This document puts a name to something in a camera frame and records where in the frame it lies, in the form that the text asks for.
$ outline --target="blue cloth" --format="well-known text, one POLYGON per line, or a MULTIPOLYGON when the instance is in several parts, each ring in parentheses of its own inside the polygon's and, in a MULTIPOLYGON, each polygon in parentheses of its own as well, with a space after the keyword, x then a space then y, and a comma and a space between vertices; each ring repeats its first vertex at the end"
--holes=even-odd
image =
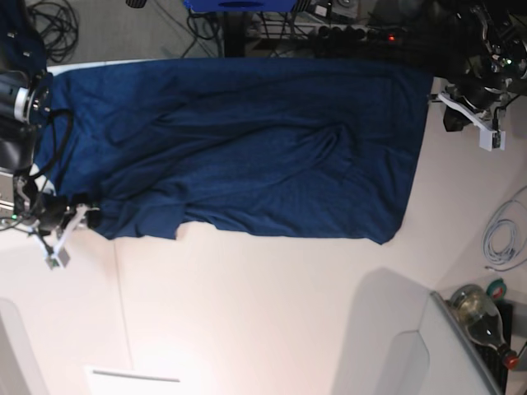
MULTIPOLYGON (((403 221, 432 77, 350 60, 189 59, 67 72, 75 114, 50 178, 100 202, 108 239, 205 221, 252 235, 390 240, 403 221)), ((58 140, 65 122, 58 120, 58 140)), ((52 154, 41 135, 36 163, 52 154)))

